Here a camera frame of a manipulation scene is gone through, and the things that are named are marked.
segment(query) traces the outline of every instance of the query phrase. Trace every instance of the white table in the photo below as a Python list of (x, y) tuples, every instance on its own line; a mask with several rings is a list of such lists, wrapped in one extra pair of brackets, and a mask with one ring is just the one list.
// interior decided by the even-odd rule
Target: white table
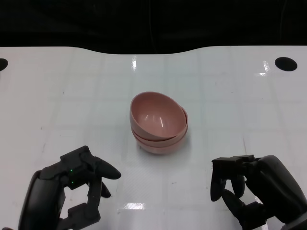
[[(105, 179), (100, 222), (88, 230), (240, 230), (210, 200), (211, 160), (276, 155), (307, 195), (307, 47), (208, 47), (171, 55), (110, 55), (72, 47), (0, 48), (0, 223), (17, 229), (32, 174), (88, 145), (122, 173)], [(297, 70), (277, 69), (278, 57)], [(155, 156), (130, 131), (131, 99), (171, 96), (189, 115), (186, 145)], [(87, 200), (66, 189), (67, 209)], [(255, 201), (246, 189), (242, 200)], [(276, 218), (262, 229), (278, 230)]]

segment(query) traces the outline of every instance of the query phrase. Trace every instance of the pink bowl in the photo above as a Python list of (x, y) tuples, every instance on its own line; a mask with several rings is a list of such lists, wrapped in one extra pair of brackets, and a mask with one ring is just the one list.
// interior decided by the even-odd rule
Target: pink bowl
[(178, 150), (184, 144), (184, 142), (186, 140), (187, 131), (188, 131), (188, 129), (186, 130), (184, 136), (178, 142), (176, 142), (173, 145), (167, 146), (167, 147), (157, 148), (157, 147), (145, 145), (144, 143), (140, 142), (137, 139), (136, 139), (136, 141), (137, 141), (138, 145), (147, 152), (151, 152), (151, 153), (154, 153), (154, 154), (168, 154), (168, 153), (171, 153), (171, 152)]
[(171, 138), (171, 139), (168, 139), (168, 140), (162, 140), (162, 141), (150, 141), (150, 140), (145, 140), (141, 137), (139, 137), (134, 131), (133, 129), (131, 129), (134, 137), (142, 142), (143, 144), (147, 145), (147, 146), (151, 146), (151, 147), (167, 147), (167, 146), (170, 146), (170, 145), (173, 145), (175, 144), (176, 142), (178, 142), (179, 140), (182, 139), (182, 137), (185, 135), (187, 129), (188, 129), (188, 115), (187, 115), (187, 112), (182, 108), (185, 116), (186, 116), (186, 126), (185, 128), (183, 129), (183, 131), (181, 133), (179, 133), (177, 136)]
[(186, 117), (180, 105), (170, 97), (158, 92), (143, 92), (131, 102), (130, 124), (139, 137), (160, 141), (181, 133)]

